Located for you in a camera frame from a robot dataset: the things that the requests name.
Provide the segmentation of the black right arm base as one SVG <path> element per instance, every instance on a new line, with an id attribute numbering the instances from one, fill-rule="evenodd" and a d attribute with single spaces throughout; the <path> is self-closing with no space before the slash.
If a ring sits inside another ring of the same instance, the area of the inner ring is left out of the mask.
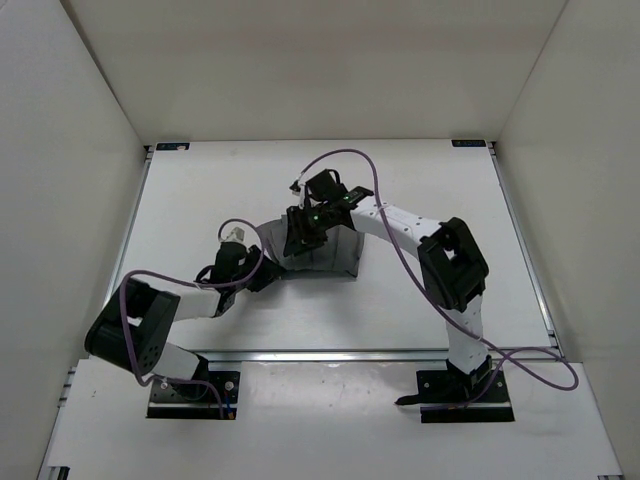
<path id="1" fill-rule="evenodd" d="M 423 424 L 511 423 L 515 421 L 504 372 L 485 362 L 487 375 L 468 390 L 463 377 L 445 370 L 418 370 L 417 391 L 399 397 L 397 407 L 418 407 Z"/>

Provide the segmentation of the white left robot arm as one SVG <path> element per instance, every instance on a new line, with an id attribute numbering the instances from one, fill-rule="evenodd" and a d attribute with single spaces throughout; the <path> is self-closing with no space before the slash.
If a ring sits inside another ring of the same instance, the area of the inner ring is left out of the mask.
<path id="1" fill-rule="evenodd" d="M 171 344 L 172 326 L 220 317 L 233 306 L 237 293 L 259 292 L 285 272 L 258 246 L 238 241 L 223 242 L 214 263 L 198 272 L 192 284 L 136 271 L 121 283 L 90 327 L 85 351 L 141 378 L 174 379 L 185 397 L 197 398 L 208 389 L 207 361 Z"/>

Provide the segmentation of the grey pleated skirt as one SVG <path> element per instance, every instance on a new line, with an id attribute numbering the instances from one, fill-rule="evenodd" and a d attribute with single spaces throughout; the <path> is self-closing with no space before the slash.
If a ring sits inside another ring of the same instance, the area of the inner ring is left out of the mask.
<path id="1" fill-rule="evenodd" d="M 356 278 L 359 273 L 365 236 L 345 226 L 336 226 L 327 232 L 328 240 L 321 247 L 299 256 L 284 256 L 287 219 L 260 224 L 257 227 L 269 258 L 288 272 L 320 272 L 348 275 Z"/>

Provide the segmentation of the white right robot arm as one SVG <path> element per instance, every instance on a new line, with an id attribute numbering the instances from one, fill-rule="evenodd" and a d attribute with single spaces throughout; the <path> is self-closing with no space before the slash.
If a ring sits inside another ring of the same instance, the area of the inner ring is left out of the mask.
<path id="1" fill-rule="evenodd" d="M 491 366 L 482 342 L 481 307 L 489 268 L 467 224 L 453 217 L 438 222 L 380 199 L 376 190 L 349 190 L 335 170 L 325 169 L 290 190 L 299 203 L 286 211 L 286 257 L 323 246 L 328 231 L 346 227 L 389 242 L 400 255 L 414 257 L 421 270 L 418 287 L 444 314 L 449 342 L 448 387 L 460 400 L 480 393 Z"/>

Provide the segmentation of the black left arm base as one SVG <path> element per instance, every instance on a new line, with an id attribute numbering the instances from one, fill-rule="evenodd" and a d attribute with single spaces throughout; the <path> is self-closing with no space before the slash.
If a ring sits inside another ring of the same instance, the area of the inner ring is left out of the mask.
<path id="1" fill-rule="evenodd" d="M 197 384 L 155 380 L 148 419 L 233 421 L 238 416 L 241 371 L 200 362 Z"/>

